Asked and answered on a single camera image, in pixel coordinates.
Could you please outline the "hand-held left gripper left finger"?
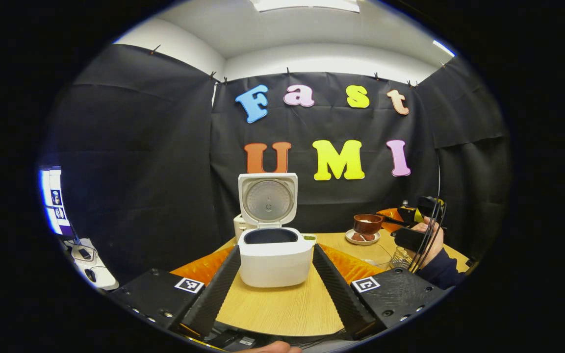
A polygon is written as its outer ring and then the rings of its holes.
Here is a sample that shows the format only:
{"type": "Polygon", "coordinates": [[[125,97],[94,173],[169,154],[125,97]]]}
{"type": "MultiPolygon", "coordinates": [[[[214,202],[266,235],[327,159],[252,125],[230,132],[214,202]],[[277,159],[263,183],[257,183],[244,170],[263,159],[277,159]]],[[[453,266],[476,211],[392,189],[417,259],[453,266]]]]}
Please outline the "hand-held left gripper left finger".
{"type": "Polygon", "coordinates": [[[204,339],[212,331],[240,264],[240,249],[233,246],[209,284],[151,269],[110,291],[108,297],[161,330],[204,339]]]}

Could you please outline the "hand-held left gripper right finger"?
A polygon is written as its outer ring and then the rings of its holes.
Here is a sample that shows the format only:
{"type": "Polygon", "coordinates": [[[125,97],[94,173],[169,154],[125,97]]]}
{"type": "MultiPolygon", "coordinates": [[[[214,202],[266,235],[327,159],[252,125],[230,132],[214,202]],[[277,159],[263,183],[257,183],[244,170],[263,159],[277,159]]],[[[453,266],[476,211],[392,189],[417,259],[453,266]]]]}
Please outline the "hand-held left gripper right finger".
{"type": "Polygon", "coordinates": [[[326,246],[321,244],[313,248],[312,264],[352,340],[395,330],[419,317],[448,293],[401,267],[363,275],[347,283],[328,257],[326,246]]]}

